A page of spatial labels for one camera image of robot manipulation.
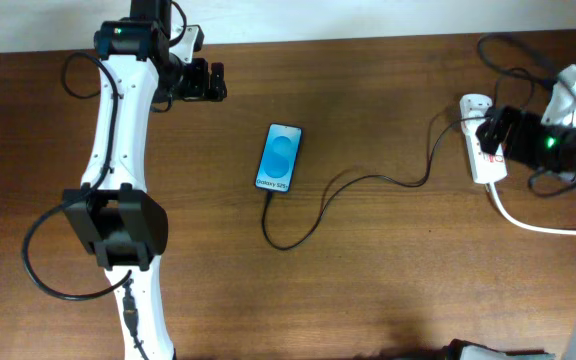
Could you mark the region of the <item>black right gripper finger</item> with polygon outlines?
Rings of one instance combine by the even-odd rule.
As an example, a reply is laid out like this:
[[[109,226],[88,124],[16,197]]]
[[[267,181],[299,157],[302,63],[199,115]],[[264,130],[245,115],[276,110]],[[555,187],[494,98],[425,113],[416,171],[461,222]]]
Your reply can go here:
[[[487,122],[491,125],[503,125],[505,123],[505,106],[491,106],[485,112]]]
[[[476,130],[476,136],[484,153],[495,155],[506,136],[504,121],[498,118],[485,120]]]

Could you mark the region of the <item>white power strip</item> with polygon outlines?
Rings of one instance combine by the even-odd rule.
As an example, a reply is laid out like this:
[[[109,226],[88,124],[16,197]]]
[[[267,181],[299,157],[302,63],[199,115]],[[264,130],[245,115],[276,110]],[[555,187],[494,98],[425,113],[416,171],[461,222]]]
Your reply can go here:
[[[476,130],[483,122],[477,127],[465,126],[464,122],[462,118],[461,129],[465,136],[473,181],[476,184],[489,184],[504,179],[508,173],[501,147],[495,155],[484,153],[476,136]]]

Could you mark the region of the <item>blue Galaxy smartphone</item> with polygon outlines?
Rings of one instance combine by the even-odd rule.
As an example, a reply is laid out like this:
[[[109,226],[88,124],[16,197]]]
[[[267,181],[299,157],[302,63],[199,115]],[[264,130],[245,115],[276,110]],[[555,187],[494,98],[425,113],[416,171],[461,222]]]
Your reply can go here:
[[[290,190],[300,149],[302,129],[273,123],[269,126],[255,186],[271,192]]]

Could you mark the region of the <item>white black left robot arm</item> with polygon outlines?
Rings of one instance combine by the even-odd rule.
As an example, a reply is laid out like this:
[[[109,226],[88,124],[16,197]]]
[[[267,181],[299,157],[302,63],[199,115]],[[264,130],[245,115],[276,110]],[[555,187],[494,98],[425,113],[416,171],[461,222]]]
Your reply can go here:
[[[110,283],[127,359],[176,356],[160,289],[168,217],[145,177],[149,117],[176,101],[227,96],[223,65],[195,55],[201,27],[173,22],[181,11],[174,1],[134,1],[128,16],[95,33],[101,88],[93,150],[80,187],[63,194],[67,220]]]

